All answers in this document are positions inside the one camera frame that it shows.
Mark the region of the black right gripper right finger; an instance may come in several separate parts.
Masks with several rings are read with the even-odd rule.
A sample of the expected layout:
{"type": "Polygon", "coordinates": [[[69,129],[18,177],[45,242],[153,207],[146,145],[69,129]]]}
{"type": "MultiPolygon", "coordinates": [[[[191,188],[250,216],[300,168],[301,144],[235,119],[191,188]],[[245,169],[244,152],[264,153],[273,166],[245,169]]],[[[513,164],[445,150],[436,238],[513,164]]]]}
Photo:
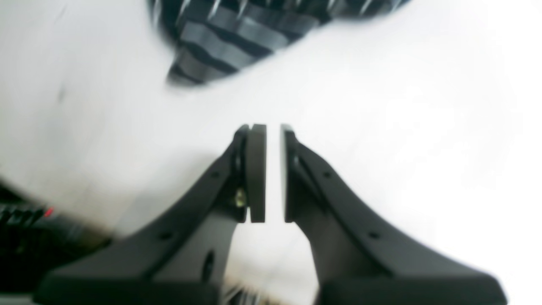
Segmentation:
{"type": "Polygon", "coordinates": [[[281,125],[285,221],[310,244],[316,305],[506,305],[491,275],[407,236],[281,125]]]}

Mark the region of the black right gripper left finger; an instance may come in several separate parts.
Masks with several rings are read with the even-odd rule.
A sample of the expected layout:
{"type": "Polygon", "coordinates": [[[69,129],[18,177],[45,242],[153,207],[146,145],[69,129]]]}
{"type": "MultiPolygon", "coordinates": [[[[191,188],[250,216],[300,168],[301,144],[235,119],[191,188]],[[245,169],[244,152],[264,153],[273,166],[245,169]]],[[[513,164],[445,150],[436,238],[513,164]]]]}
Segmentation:
{"type": "Polygon", "coordinates": [[[265,221],[267,129],[243,125],[167,211],[107,248],[49,272],[39,305],[218,305],[232,236],[265,221]]]}

